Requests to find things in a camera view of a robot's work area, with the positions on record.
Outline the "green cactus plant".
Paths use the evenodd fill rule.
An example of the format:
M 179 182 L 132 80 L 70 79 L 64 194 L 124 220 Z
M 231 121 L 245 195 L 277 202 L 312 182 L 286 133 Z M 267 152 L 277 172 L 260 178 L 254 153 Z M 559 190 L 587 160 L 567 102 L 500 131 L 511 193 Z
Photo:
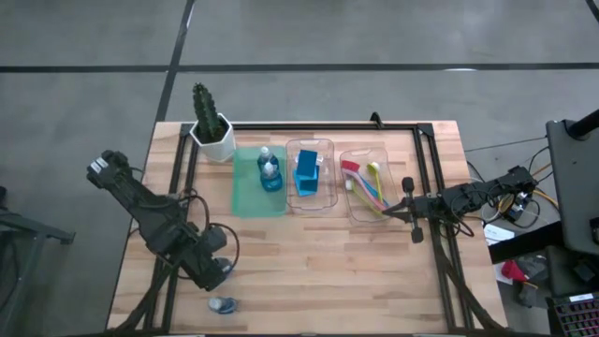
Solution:
M 200 82 L 193 87 L 194 111 L 197 116 L 197 136 L 201 143 L 214 143 L 222 138 L 222 126 L 210 91 Z

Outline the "backlit keyboard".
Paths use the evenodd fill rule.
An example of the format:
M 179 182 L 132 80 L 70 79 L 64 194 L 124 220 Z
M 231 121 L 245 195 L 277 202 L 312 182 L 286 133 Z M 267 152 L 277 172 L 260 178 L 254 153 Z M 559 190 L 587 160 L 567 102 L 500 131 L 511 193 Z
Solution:
M 599 292 L 546 298 L 552 335 L 599 337 Z

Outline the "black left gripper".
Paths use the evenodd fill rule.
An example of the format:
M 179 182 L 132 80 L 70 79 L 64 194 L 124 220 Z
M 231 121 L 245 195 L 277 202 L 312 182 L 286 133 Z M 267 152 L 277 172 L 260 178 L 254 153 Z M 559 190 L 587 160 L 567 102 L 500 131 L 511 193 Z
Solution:
M 224 275 L 215 262 L 213 254 L 227 245 L 226 233 L 220 227 L 212 226 L 184 250 L 181 267 L 187 276 L 199 287 L 212 291 L 221 285 Z

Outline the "clear plastic bin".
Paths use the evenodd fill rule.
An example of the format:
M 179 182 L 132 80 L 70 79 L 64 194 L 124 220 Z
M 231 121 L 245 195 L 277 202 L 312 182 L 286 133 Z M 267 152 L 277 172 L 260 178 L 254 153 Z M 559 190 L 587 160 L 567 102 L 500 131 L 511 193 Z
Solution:
M 334 144 L 330 139 L 292 139 L 286 146 L 287 205 L 293 212 L 325 212 L 336 205 L 336 173 Z M 300 197 L 296 190 L 293 171 L 297 169 L 300 150 L 317 152 L 319 167 L 318 189 L 313 195 Z
M 367 165 L 371 162 L 376 162 L 379 169 L 380 183 L 382 188 L 382 195 L 385 201 L 389 206 L 393 206 L 399 202 L 396 184 L 392 178 L 390 167 L 388 164 L 388 155 L 387 151 L 382 147 L 370 147 L 363 148 L 357 150 L 350 150 L 341 153 L 340 155 L 340 169 L 341 162 L 343 160 L 353 161 L 360 164 L 359 172 L 362 176 L 373 186 L 376 187 L 374 177 L 369 173 L 367 169 Z M 382 225 L 390 221 L 389 216 L 378 215 L 371 211 L 367 206 L 365 206 L 360 199 L 353 193 L 348 192 L 345 189 L 345 181 L 352 180 L 355 188 L 362 194 L 361 187 L 354 181 L 350 176 L 342 173 L 343 177 L 343 187 L 345 192 L 346 206 L 348 210 L 348 215 L 350 221 L 357 226 L 374 226 L 374 225 Z

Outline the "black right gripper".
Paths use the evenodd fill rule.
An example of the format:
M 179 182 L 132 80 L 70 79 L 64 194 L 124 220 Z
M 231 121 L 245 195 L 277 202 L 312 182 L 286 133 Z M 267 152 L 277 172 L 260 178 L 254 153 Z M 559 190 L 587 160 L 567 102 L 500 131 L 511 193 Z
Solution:
M 382 211 L 382 214 L 410 224 L 412 243 L 421 243 L 424 240 L 424 234 L 417 219 L 430 219 L 435 215 L 439 215 L 439 202 L 436 198 L 432 197 L 415 197 L 415 186 L 411 177 L 404 177 L 402 179 L 402 190 L 405 197 L 398 204 L 386 208 Z

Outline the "blue sponge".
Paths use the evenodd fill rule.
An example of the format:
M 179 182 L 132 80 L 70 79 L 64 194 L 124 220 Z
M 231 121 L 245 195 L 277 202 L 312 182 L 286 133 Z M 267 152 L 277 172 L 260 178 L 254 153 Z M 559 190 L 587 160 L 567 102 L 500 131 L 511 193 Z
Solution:
M 299 176 L 313 178 L 316 171 L 317 152 L 300 150 L 296 172 Z
M 300 197 L 310 196 L 317 192 L 319 167 L 315 168 L 314 175 L 312 177 L 299 175 L 295 170 L 293 171 L 293 177 L 296 190 Z

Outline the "green dish brush white bristles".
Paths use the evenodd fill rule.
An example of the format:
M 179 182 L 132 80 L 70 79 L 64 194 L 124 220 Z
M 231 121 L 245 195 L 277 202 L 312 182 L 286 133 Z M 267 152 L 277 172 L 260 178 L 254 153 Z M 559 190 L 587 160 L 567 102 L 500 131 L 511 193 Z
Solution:
M 362 196 L 359 191 L 355 188 L 355 185 L 353 183 L 352 180 L 346 180 L 345 181 L 345 189 L 348 192 L 353 192 L 359 199 L 360 201 L 367 206 L 371 211 L 373 211 L 374 213 L 378 214 L 378 215 L 382 215 L 381 211 L 376 208 L 373 204 L 371 204 L 371 202 L 366 199 L 364 196 Z
M 367 169 L 368 169 L 369 173 L 375 179 L 378 199 L 381 203 L 384 203 L 384 198 L 382 195 L 382 188 L 381 188 L 381 183 L 380 183 L 380 176 L 379 176 L 380 167 L 376 162 L 371 162 L 367 165 Z

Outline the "teal dish brush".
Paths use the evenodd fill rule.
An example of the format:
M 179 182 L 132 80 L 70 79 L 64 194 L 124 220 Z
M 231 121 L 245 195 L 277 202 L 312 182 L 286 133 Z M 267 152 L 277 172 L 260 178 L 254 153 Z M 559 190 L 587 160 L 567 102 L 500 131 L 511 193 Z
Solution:
M 369 191 L 369 193 L 373 195 L 375 198 L 377 198 L 378 201 L 382 201 L 378 189 L 373 187 L 361 174 L 359 174 L 358 176 L 366 186 L 366 189 Z

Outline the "black pole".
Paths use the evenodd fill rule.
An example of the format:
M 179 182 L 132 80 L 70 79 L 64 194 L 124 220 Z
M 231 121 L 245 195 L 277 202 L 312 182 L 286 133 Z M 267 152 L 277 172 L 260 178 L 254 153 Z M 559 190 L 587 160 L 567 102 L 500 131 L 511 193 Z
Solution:
M 599 127 L 599 109 L 593 111 L 578 121 L 566 120 L 565 128 L 567 134 L 578 140 L 586 140 L 590 133 Z

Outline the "white paper sheet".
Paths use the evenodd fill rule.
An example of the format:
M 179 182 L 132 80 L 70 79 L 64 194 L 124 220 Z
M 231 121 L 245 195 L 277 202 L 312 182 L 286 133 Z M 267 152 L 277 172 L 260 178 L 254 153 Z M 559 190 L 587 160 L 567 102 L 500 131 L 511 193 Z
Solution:
M 484 236 L 487 245 L 493 245 L 498 242 L 514 239 L 516 234 L 511 230 L 488 224 L 484 227 Z

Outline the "grey bag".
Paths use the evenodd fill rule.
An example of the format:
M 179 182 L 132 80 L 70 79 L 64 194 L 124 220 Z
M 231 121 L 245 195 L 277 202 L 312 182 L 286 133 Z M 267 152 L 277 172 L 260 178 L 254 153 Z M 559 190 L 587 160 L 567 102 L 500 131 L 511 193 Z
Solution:
M 516 259 L 516 265 L 523 274 L 517 300 L 531 308 L 536 305 L 539 284 L 548 279 L 548 261 L 540 255 L 521 256 Z

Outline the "white hexagonal plant pot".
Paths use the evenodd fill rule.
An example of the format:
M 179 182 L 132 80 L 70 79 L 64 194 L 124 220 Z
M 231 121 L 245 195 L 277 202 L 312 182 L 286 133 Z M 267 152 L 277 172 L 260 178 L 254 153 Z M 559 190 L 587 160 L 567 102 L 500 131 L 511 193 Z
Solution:
M 200 142 L 197 132 L 199 130 L 199 121 L 195 121 L 189 131 L 189 135 L 193 138 L 199 151 L 204 154 L 209 160 L 215 162 L 226 162 L 232 158 L 236 151 L 236 142 L 234 129 L 231 122 L 222 114 L 217 114 L 219 120 L 226 125 L 226 133 L 220 141 L 214 143 L 203 144 Z

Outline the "blue circuit board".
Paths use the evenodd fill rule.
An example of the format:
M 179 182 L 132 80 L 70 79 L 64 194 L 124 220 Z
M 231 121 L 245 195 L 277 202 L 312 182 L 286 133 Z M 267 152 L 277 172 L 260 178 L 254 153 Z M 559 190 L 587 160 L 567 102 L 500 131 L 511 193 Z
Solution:
M 504 219 L 515 222 L 520 219 L 532 199 L 532 195 L 525 192 L 508 194 L 500 199 L 498 211 Z

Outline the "grey cabinet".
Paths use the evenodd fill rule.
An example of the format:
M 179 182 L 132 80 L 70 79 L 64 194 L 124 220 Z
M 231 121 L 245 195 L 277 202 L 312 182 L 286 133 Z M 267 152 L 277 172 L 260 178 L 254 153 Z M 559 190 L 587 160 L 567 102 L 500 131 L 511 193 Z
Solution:
M 557 192 L 564 245 L 599 255 L 592 220 L 599 220 L 599 130 L 578 140 L 564 122 L 546 123 L 553 179 Z

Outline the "dark grey metal stand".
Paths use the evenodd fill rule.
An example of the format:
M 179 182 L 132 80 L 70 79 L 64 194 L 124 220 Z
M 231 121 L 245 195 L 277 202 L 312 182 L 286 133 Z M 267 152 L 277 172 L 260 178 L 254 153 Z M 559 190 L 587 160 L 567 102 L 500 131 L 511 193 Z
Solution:
M 27 288 L 31 284 L 37 263 L 41 258 L 45 241 L 55 239 L 63 245 L 69 245 L 76 235 L 75 232 L 67 232 L 11 212 L 6 203 L 7 189 L 0 185 L 0 280 L 7 249 L 10 249 L 12 254 L 15 275 L 11 289 L 0 300 L 0 337 L 9 337 L 13 331 L 14 321 L 22 310 Z M 23 260 L 19 258 L 17 245 L 20 237 L 31 241 L 29 251 Z

